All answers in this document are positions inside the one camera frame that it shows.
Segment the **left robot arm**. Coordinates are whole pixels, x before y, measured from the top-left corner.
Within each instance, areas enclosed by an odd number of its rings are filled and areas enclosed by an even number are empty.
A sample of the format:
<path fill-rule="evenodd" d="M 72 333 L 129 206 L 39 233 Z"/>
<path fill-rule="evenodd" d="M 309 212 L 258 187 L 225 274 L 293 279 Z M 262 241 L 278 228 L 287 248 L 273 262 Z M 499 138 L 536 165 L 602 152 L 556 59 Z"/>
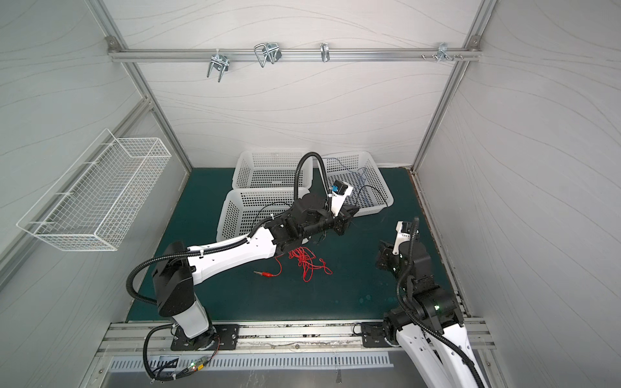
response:
<path fill-rule="evenodd" d="M 132 299 L 157 307 L 189 340 L 208 336 L 213 323 L 199 301 L 195 286 L 218 273 L 292 252 L 327 231 L 343 235 L 359 208 L 346 200 L 354 192 L 352 184 L 328 180 L 322 157 L 312 151 L 299 160 L 294 170 L 298 180 L 305 162 L 315 158 L 323 182 L 323 197 L 299 194 L 293 186 L 293 203 L 285 211 L 268 215 L 252 225 L 247 234 L 221 242 L 184 247 L 140 263 L 127 276 L 125 287 Z"/>

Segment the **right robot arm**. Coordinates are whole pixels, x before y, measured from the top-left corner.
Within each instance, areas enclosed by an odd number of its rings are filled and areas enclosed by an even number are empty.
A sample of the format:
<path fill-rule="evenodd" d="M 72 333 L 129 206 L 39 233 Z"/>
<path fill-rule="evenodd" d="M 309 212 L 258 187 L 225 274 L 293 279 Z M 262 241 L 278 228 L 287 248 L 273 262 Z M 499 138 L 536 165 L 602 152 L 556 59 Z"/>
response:
<path fill-rule="evenodd" d="M 454 294 L 436 283 L 416 240 L 381 242 L 377 267 L 396 278 L 399 306 L 385 314 L 384 338 L 404 349 L 428 387 L 487 387 Z"/>

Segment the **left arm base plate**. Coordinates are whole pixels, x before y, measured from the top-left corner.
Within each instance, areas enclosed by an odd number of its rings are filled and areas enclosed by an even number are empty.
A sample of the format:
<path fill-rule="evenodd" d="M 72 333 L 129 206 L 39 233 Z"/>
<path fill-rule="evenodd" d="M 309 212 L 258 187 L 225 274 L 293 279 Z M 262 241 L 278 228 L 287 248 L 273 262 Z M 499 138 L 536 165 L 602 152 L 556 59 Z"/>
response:
<path fill-rule="evenodd" d="M 182 327 L 177 327 L 171 343 L 171 351 L 235 350 L 239 338 L 237 324 L 216 324 L 194 338 L 188 337 Z"/>

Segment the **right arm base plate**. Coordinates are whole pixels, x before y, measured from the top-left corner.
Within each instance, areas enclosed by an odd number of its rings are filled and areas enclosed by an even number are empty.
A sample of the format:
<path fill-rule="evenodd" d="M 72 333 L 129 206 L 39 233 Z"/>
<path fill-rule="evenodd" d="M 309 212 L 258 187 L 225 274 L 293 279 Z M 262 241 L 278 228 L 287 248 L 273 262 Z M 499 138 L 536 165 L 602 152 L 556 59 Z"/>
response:
<path fill-rule="evenodd" d="M 363 322 L 359 324 L 359 336 L 362 346 L 366 349 L 398 348 L 395 334 L 391 326 L 384 322 Z"/>

